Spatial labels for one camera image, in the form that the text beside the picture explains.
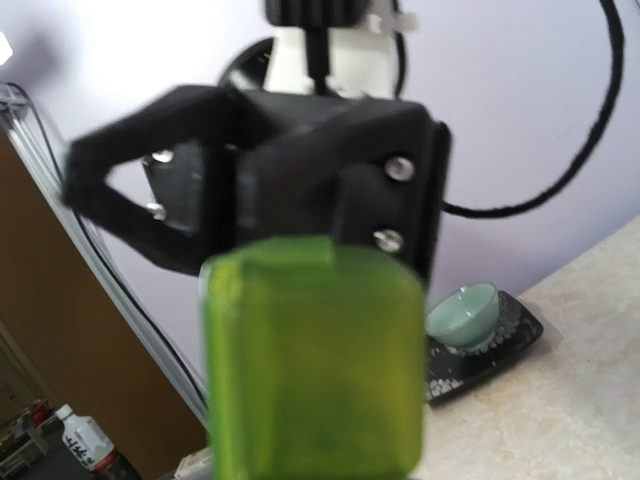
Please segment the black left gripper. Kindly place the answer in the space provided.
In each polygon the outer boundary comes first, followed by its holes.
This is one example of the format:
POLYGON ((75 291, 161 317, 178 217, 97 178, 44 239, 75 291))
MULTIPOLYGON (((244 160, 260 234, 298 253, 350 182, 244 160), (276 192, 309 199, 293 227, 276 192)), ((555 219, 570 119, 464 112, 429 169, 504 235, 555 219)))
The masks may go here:
POLYGON ((237 244, 327 235, 429 280, 452 134, 416 102, 238 90, 237 244))

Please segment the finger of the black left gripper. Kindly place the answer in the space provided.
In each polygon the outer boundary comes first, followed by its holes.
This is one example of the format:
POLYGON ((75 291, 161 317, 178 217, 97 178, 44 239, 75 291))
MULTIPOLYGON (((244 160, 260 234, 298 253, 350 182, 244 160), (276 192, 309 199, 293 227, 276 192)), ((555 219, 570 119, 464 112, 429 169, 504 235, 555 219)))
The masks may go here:
POLYGON ((155 266, 195 276, 207 259, 244 241, 237 185, 244 112, 233 87, 178 86, 74 140, 61 199, 155 266), (162 213, 110 184, 133 162, 162 213))

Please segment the green pill organizer box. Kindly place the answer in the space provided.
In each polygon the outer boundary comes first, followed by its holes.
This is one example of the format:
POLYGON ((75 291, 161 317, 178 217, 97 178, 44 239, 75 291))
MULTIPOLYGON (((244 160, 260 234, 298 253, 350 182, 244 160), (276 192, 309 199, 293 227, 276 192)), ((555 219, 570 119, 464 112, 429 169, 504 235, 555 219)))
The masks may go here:
POLYGON ((217 479, 405 479, 422 454, 422 280, 371 247, 274 238, 199 277, 217 479))

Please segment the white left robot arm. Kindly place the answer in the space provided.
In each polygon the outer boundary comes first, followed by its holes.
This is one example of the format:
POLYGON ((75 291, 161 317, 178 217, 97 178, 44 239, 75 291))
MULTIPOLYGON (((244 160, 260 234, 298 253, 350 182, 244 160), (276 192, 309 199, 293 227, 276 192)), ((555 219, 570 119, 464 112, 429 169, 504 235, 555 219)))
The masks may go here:
POLYGON ((326 235, 431 275, 452 135, 399 98, 393 1, 267 1, 273 37, 74 140, 62 203, 155 265, 326 235))

